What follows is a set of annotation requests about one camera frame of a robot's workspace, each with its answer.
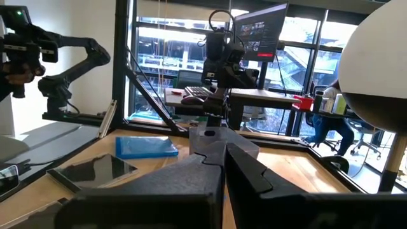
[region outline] computer monitor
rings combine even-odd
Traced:
[[[244,43],[244,60],[273,62],[288,3],[235,17],[236,34]]]

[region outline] floor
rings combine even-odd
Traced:
[[[329,148],[325,144],[320,144],[318,148],[315,147],[314,149],[321,156],[330,156],[335,154],[334,152],[331,151],[331,148]],[[366,161],[370,165],[374,166],[376,169],[383,170],[385,161],[387,159],[387,155],[389,154],[389,149],[379,148],[379,150],[382,152],[381,159],[377,160],[377,154],[373,153],[372,151],[369,151]],[[350,149],[347,151],[347,153],[345,154],[345,158],[349,161],[350,164],[348,175],[368,193],[377,193],[381,174],[366,165],[362,167],[367,152],[368,152],[367,147],[362,147],[354,155],[350,154]],[[404,156],[403,161],[401,163],[401,169],[404,171],[404,173],[405,173],[404,166],[405,163],[406,157]],[[407,186],[407,176],[401,176],[400,179],[403,179],[404,177]],[[394,187],[393,189],[393,193],[403,193],[403,192],[406,191],[400,190],[399,188],[396,187]]]

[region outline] tablet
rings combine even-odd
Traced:
[[[58,183],[76,193],[87,188],[103,188],[133,175],[137,168],[122,159],[106,154],[47,173]]]

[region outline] wooden table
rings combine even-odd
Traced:
[[[156,134],[116,130],[62,164],[61,167],[88,160],[97,155],[104,155],[106,153],[114,154],[115,137],[124,135],[154,136]],[[135,165],[139,170],[133,176],[128,177],[115,185],[126,183],[137,177],[141,177],[149,172],[158,170],[166,165],[186,158],[189,155],[188,139],[182,137],[170,138],[179,150],[178,157],[127,160],[128,163]],[[349,192],[341,182],[336,180],[328,171],[306,153],[261,148],[258,160],[288,181],[306,191],[325,193]],[[49,175],[45,175],[0,204],[0,225],[6,224],[7,222],[35,211],[36,209],[60,198],[70,199],[73,198],[73,194],[56,183]],[[229,198],[227,198],[227,201],[224,203],[223,228],[236,228]]]

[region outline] blue book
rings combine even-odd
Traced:
[[[116,137],[116,156],[121,159],[177,156],[169,137]]]

